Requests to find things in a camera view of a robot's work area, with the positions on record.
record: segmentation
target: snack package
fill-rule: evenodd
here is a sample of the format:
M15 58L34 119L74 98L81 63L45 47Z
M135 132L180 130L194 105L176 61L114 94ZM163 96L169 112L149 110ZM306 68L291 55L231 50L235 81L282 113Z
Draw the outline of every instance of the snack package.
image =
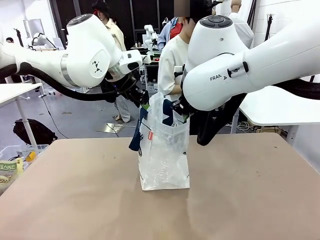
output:
M21 157L12 161L0 160L0 196L24 172L24 162Z

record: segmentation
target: yellow item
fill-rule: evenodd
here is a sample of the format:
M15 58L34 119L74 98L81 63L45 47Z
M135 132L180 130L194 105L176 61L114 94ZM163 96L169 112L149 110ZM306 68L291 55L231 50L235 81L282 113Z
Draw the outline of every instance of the yellow item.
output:
M29 155L26 157L25 160L27 162L33 162L33 160L35 160L36 156L37 156L36 152L32 151L32 152L29 153Z

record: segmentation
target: navy cloth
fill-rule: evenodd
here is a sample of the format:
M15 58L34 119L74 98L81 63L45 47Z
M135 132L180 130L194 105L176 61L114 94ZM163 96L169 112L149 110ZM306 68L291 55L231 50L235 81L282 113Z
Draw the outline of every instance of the navy cloth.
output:
M139 114L139 120L136 124L135 132L132 138L132 141L129 145L129 149L132 151L138 152L140 149L140 142L142 140L142 136L140 133L140 125L143 119L148 117L148 111L145 110L143 107L140 109L140 114Z
M164 115L168 116L166 119L162 121L162 123L168 126L172 126L172 124L174 124L174 111L173 111L173 104L170 100L165 99L163 101L162 111ZM143 107L141 107L140 113L139 113L139 120L136 124L135 132L134 132L132 141L129 145L129 149L131 149L132 151L138 152L140 149L140 142L144 138L144 136L142 136L140 133L140 126L142 124L142 120L143 119L147 120L147 117L148 117L148 111L145 110Z
M164 115L168 117L162 121L164 125L172 126L174 124L174 110L172 101L165 99L162 105L162 111Z

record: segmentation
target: blue shirt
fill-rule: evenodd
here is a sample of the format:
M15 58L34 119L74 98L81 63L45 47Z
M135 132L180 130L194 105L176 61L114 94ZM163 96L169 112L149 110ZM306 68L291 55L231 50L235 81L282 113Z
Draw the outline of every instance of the blue shirt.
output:
M170 31L176 26L177 21L178 21L178 17L172 18L172 20L168 22L162 29L158 37L158 48L160 52L162 52L162 49L170 40Z

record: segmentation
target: black button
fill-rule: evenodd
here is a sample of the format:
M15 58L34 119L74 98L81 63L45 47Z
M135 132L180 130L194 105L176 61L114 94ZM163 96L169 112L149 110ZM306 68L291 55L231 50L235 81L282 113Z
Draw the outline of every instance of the black button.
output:
M232 20L226 16L209 16L201 19L200 24L212 29L223 29L232 25Z
M224 22L221 22L221 23L219 23L218 24L219 25L219 27L227 27L227 26L229 26L230 25L230 22L229 21L224 21Z
M92 16L93 14L83 14L80 16L76 16L75 18L71 19L71 21L67 24L67 27L83 23L84 21L88 20Z
M128 64L128 69L130 69L131 71L137 69L139 67L139 63L137 62L132 62Z
M212 23L222 23L225 19L223 17L216 17L216 16L211 16L208 18L208 20Z

